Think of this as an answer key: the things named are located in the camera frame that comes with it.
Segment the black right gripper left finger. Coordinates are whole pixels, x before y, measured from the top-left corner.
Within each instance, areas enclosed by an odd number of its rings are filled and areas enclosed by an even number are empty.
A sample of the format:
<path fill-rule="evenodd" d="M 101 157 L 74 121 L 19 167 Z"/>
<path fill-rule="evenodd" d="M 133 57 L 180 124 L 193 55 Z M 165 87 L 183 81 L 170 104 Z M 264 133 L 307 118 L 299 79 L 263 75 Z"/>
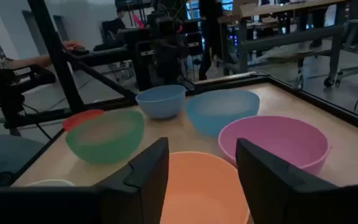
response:
<path fill-rule="evenodd" d="M 168 171 L 168 139 L 159 138 L 96 184 L 99 224 L 160 224 Z"/>

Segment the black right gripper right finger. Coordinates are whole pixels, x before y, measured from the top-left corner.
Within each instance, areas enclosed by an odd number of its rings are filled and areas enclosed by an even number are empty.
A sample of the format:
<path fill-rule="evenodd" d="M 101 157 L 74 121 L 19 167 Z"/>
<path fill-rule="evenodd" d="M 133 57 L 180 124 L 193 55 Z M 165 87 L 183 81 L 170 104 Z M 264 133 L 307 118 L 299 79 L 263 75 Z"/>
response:
<path fill-rule="evenodd" d="M 314 194 L 337 189 L 247 139 L 236 140 L 239 180 L 256 224 L 318 222 Z"/>

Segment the large pink plastic bowl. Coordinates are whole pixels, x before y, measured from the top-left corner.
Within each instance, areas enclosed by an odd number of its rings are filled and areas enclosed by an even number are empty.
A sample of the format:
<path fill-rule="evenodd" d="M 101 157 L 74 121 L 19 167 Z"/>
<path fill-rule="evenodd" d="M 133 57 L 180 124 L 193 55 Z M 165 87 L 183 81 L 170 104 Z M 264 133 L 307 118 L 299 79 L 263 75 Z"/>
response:
<path fill-rule="evenodd" d="M 236 164 L 236 141 L 244 138 L 310 174 L 318 175 L 332 146 L 316 127 L 285 116 L 251 116 L 225 126 L 218 143 Z"/>

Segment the orange plastic bowl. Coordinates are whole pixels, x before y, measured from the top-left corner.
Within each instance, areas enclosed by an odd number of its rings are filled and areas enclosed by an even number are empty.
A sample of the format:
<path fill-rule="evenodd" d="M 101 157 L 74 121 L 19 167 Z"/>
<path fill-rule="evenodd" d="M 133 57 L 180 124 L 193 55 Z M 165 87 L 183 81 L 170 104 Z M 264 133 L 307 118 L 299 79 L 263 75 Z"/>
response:
<path fill-rule="evenodd" d="M 170 154 L 160 224 L 247 224 L 249 215 L 234 166 L 203 152 Z"/>

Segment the green plastic bowl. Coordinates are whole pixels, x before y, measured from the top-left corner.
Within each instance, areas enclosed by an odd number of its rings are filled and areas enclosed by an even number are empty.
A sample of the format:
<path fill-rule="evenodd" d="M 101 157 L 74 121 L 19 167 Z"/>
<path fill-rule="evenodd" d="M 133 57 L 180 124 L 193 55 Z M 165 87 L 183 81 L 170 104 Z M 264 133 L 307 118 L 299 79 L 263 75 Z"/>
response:
<path fill-rule="evenodd" d="M 106 113 L 68 132 L 66 142 L 81 160 L 114 164 L 129 158 L 144 135 L 144 118 L 138 111 Z"/>

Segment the small light blue bowl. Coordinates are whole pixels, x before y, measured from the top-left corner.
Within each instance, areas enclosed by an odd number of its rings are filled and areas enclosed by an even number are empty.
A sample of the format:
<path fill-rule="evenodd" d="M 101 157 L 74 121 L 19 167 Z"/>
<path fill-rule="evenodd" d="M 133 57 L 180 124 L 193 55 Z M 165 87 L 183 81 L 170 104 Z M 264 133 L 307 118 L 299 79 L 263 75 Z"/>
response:
<path fill-rule="evenodd" d="M 183 109 L 185 93 L 182 85 L 162 85 L 139 93 L 135 100 L 149 118 L 168 119 Z"/>

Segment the white plastic bowl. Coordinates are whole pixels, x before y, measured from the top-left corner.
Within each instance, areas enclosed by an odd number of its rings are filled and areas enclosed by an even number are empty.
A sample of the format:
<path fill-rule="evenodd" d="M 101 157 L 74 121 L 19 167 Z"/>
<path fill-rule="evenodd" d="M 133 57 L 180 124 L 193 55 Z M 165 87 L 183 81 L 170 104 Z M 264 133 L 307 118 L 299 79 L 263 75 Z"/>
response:
<path fill-rule="evenodd" d="M 26 187 L 73 187 L 74 184 L 63 179 L 47 179 L 27 184 Z"/>

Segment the small red-pink bowl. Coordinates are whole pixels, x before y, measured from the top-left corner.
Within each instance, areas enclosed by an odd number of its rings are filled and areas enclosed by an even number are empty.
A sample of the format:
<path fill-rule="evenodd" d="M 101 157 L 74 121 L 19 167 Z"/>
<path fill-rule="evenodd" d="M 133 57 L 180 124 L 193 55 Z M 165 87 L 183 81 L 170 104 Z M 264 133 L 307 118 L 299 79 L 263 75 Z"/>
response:
<path fill-rule="evenodd" d="M 97 116 L 101 116 L 104 114 L 104 110 L 87 110 L 83 111 L 77 114 L 74 114 L 64 120 L 62 123 L 63 128 L 65 131 L 70 131 L 73 128 L 77 127 L 78 125 L 84 123 L 85 121 L 88 121 L 90 119 L 93 119 Z"/>

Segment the person's forearm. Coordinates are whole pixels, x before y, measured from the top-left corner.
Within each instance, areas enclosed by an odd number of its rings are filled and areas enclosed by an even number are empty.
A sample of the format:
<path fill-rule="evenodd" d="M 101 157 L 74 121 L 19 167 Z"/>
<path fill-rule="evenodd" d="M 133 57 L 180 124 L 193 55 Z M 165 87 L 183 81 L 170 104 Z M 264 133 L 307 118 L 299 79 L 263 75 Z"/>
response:
<path fill-rule="evenodd" d="M 6 58 L 1 60 L 1 65 L 3 68 L 18 69 L 22 67 L 28 67 L 30 65 L 39 65 L 41 67 L 48 67 L 51 65 L 51 60 L 49 55 L 41 55 L 38 57 L 27 58 L 23 60 L 13 60 Z"/>

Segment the large blue plastic bowl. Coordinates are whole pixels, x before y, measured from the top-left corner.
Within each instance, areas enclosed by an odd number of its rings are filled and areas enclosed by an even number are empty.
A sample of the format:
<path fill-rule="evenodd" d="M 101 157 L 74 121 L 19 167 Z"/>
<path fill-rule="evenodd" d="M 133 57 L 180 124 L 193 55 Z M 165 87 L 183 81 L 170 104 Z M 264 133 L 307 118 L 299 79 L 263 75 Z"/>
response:
<path fill-rule="evenodd" d="M 216 138 L 229 123 L 257 115 L 259 106 L 259 96 L 251 91 L 215 90 L 190 98 L 186 113 L 198 132 Z"/>

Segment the person's leg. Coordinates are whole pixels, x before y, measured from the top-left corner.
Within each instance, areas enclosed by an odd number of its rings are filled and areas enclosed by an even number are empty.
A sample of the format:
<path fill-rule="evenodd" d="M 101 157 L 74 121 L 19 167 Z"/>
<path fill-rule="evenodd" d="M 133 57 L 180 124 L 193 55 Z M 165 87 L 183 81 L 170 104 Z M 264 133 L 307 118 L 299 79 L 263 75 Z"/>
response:
<path fill-rule="evenodd" d="M 31 139 L 0 134 L 0 172 L 17 173 L 43 146 Z"/>

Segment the wooden workbench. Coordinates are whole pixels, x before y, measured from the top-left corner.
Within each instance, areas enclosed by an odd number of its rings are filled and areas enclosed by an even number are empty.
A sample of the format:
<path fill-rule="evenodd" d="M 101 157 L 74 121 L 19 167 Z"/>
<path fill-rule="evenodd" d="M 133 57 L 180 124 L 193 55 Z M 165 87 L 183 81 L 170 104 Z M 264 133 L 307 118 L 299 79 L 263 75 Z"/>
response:
<path fill-rule="evenodd" d="M 228 16 L 222 16 L 218 19 L 220 23 L 220 35 L 221 35 L 221 48 L 222 53 L 224 54 L 227 50 L 227 44 L 224 40 L 226 37 L 226 28 L 225 24 L 232 21 L 239 21 L 239 61 L 234 63 L 229 63 L 228 59 L 223 56 L 222 66 L 223 74 L 225 76 L 229 75 L 230 72 L 234 73 L 246 73 L 248 72 L 248 51 L 256 51 L 268 49 L 281 45 L 290 45 L 296 43 L 302 43 L 309 40 L 316 40 L 323 37 L 332 37 L 332 46 L 331 50 L 328 51 L 330 54 L 330 71 L 326 79 L 328 84 L 335 82 L 335 77 L 337 74 L 337 68 L 339 63 L 339 55 L 341 48 L 342 35 L 344 33 L 344 21 L 345 21 L 345 11 L 346 5 L 349 0 L 306 0 L 305 2 L 296 3 L 296 4 L 286 4 L 286 5 L 263 5 L 256 6 L 252 4 L 243 4 L 240 6 L 240 14 L 231 14 Z M 312 30 L 299 30 L 297 32 L 289 34 L 280 34 L 273 37 L 267 37 L 259 40 L 249 40 L 247 38 L 247 18 L 252 16 L 260 16 L 271 13 L 279 12 L 288 12 L 298 11 L 300 15 L 306 14 L 310 9 L 320 8 L 330 5 L 336 5 L 336 17 L 333 26 L 323 27 Z"/>

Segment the person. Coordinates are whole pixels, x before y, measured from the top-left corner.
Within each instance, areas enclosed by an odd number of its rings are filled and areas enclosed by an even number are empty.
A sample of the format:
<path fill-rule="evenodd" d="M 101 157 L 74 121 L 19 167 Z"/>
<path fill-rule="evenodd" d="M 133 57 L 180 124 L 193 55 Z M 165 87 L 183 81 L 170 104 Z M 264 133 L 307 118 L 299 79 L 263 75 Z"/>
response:
<path fill-rule="evenodd" d="M 201 34 L 204 38 L 203 59 L 199 69 L 199 79 L 206 80 L 206 72 L 212 65 L 214 56 L 222 57 L 221 34 L 218 19 L 223 15 L 221 0 L 199 0 Z"/>
<path fill-rule="evenodd" d="M 102 50 L 115 49 L 124 45 L 123 37 L 118 34 L 119 30 L 126 28 L 122 21 L 125 12 L 122 9 L 117 10 L 117 18 L 112 21 L 104 21 L 101 24 L 103 43 L 94 47 L 95 52 Z"/>

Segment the person's hand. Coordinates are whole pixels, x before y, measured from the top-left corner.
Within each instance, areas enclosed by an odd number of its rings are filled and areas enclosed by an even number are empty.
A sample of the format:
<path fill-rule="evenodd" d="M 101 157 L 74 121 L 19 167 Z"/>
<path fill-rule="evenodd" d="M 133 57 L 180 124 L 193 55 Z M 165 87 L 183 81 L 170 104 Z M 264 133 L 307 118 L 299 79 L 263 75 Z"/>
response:
<path fill-rule="evenodd" d="M 76 41 L 64 41 L 63 46 L 68 51 L 73 51 L 75 49 L 83 49 L 84 48 L 79 42 L 76 42 Z"/>

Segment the black frame brace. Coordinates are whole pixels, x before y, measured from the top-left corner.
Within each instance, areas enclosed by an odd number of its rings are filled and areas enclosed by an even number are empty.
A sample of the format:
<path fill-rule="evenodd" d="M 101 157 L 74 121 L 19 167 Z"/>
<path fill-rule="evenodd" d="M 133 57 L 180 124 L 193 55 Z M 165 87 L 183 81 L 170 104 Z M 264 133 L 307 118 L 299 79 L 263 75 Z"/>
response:
<path fill-rule="evenodd" d="M 88 75 L 93 77 L 94 79 L 96 79 L 99 82 L 103 83 L 104 85 L 110 87 L 114 91 L 120 93 L 128 100 L 135 101 L 135 97 L 137 95 L 134 92 L 132 92 L 131 90 L 128 90 L 128 89 L 124 88 L 123 86 L 121 86 L 120 84 L 117 84 L 116 82 L 110 80 L 109 78 L 106 78 L 104 75 L 97 72 L 95 69 L 87 66 L 85 63 L 83 63 L 79 60 L 76 60 L 75 58 L 69 58 L 68 61 L 72 65 L 78 67 L 80 70 L 84 71 L 85 73 L 87 73 Z"/>

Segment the black frame post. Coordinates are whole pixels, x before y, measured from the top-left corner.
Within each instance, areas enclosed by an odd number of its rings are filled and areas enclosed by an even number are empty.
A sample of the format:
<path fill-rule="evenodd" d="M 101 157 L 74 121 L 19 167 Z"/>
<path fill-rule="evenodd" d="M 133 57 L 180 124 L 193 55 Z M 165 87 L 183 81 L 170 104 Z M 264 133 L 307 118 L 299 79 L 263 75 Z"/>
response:
<path fill-rule="evenodd" d="M 67 64 L 67 53 L 56 32 L 44 0 L 27 0 L 45 42 L 53 67 L 72 112 L 85 109 Z"/>

